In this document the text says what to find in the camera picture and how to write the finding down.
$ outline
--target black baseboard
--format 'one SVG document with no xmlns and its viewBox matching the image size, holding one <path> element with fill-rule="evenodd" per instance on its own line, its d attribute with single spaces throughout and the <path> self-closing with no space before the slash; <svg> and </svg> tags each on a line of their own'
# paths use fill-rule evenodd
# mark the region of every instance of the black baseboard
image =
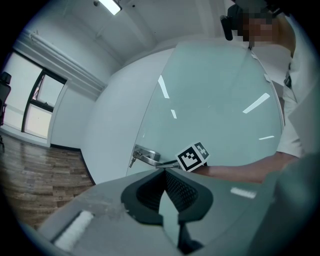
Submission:
<svg viewBox="0 0 320 256">
<path fill-rule="evenodd" d="M 86 164 L 86 161 L 85 161 L 84 155 L 82 154 L 81 149 L 80 149 L 80 154 L 81 154 L 82 162 L 83 162 L 83 164 L 84 164 L 84 167 L 85 167 L 85 169 L 86 169 L 86 172 L 88 173 L 88 176 L 89 176 L 92 184 L 93 184 L 93 185 L 96 185 L 96 183 L 95 183 L 94 179 L 92 178 L 91 173 L 90 173 L 90 171 L 89 171 L 89 169 L 88 169 L 88 167 L 87 167 L 87 164 Z"/>
<path fill-rule="evenodd" d="M 51 148 L 60 149 L 60 150 L 69 150 L 69 151 L 81 152 L 80 148 L 70 147 L 70 146 L 61 146 L 61 145 L 56 145 L 56 144 L 50 144 L 50 147 Z"/>
<path fill-rule="evenodd" d="M 92 182 L 93 185 L 96 185 L 94 179 L 92 178 L 91 176 L 91 173 L 87 167 L 87 164 L 86 164 L 86 161 L 84 159 L 84 155 L 82 154 L 81 152 L 81 149 L 80 148 L 76 148 L 76 147 L 69 147 L 69 146 L 61 146 L 61 145 L 56 145 L 56 144 L 51 144 L 50 145 L 52 148 L 56 148 L 56 149 L 60 149 L 60 150 L 69 150 L 69 151 L 76 151 L 76 152 L 80 152 L 81 154 L 81 160 L 84 164 L 84 167 L 85 167 L 85 170 L 86 170 L 86 173 L 88 174 L 89 178 L 90 178 L 90 181 Z"/>
</svg>

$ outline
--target chair backrest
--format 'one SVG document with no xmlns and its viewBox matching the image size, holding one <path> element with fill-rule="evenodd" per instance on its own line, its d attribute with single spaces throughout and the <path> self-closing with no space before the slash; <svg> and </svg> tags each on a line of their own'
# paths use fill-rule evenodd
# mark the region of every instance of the chair backrest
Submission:
<svg viewBox="0 0 320 256">
<path fill-rule="evenodd" d="M 0 117 L 3 115 L 4 104 L 11 91 L 11 87 L 9 86 L 10 81 L 11 75 L 7 72 L 3 72 L 0 76 Z"/>
</svg>

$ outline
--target window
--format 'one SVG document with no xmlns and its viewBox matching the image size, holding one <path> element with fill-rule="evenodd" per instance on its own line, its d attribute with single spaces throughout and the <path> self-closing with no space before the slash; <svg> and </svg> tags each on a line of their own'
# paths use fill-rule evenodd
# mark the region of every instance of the window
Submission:
<svg viewBox="0 0 320 256">
<path fill-rule="evenodd" d="M 11 54 L 3 71 L 11 75 L 4 123 L 46 139 L 52 112 L 67 80 L 18 52 Z"/>
</svg>

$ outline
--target ceiling light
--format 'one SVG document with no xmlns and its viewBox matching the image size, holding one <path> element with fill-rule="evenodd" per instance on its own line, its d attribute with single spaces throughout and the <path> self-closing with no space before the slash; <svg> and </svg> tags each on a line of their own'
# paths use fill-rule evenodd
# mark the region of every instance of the ceiling light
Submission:
<svg viewBox="0 0 320 256">
<path fill-rule="evenodd" d="M 171 113 L 172 113 L 172 115 L 173 115 L 173 118 L 174 118 L 174 119 L 177 119 L 176 111 L 174 111 L 173 109 L 171 109 Z"/>
<path fill-rule="evenodd" d="M 163 96 L 166 98 L 166 99 L 170 99 L 169 98 L 169 94 L 167 92 L 167 88 L 166 88 L 166 85 L 165 85 L 165 81 L 164 79 L 162 78 L 162 75 L 160 75 L 159 79 L 158 79 L 158 82 L 161 86 L 161 90 L 162 90 L 162 93 L 163 93 Z"/>
<path fill-rule="evenodd" d="M 259 140 L 262 141 L 262 140 L 270 139 L 270 138 L 274 138 L 274 137 L 275 137 L 275 136 L 268 136 L 268 137 L 260 138 Z"/>
<path fill-rule="evenodd" d="M 268 93 L 264 93 L 260 98 L 258 98 L 254 103 L 252 103 L 250 106 L 248 106 L 243 113 L 249 113 L 251 110 L 258 107 L 262 102 L 264 102 L 266 99 L 268 99 L 270 95 Z"/>
<path fill-rule="evenodd" d="M 113 15 L 122 10 L 121 6 L 114 0 L 99 0 Z"/>
</svg>

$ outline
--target person's arm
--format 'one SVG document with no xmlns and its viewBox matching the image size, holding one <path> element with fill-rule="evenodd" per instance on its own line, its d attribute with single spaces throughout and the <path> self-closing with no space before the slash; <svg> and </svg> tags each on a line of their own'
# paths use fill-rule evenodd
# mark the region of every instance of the person's arm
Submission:
<svg viewBox="0 0 320 256">
<path fill-rule="evenodd" d="M 200 166 L 193 173 L 234 182 L 262 183 L 268 173 L 280 171 L 287 164 L 297 159 L 293 155 L 276 152 L 274 155 L 250 164 L 241 166 Z"/>
</svg>

